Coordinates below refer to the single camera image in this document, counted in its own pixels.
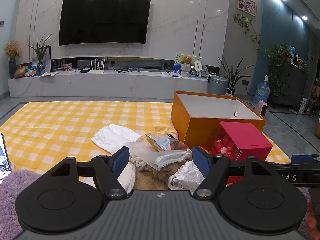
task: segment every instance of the trash can lid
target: trash can lid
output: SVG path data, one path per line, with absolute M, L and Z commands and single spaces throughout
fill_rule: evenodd
M 211 76 L 211 81 L 220 83 L 220 84 L 228 84 L 229 81 L 228 79 L 224 78 L 224 77 L 219 77 L 219 76 Z

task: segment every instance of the orange box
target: orange box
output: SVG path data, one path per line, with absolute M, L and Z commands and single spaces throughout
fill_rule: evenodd
M 211 149 L 221 121 L 252 123 L 262 131 L 266 120 L 239 98 L 176 91 L 171 120 L 179 140 L 190 149 L 204 146 Z

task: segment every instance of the tv console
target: tv console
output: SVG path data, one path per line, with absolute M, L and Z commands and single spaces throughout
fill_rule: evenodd
M 9 79 L 11 97 L 120 97 L 173 99 L 174 91 L 206 93 L 207 79 L 172 77 L 163 72 L 59 72 L 53 77 Z

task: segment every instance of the gingham cloth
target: gingham cloth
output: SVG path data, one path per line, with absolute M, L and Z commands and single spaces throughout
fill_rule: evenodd
M 155 131 L 154 123 L 172 125 L 172 103 L 152 102 L 30 102 L 1 127 L 9 160 L 16 169 L 44 173 L 68 156 L 79 162 L 107 152 L 91 137 L 111 123 L 137 133 Z M 267 160 L 289 162 L 286 154 L 273 144 Z

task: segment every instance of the flat screen tv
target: flat screen tv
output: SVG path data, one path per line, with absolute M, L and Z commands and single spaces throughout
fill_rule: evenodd
M 59 45 L 146 43 L 151 0 L 63 0 Z

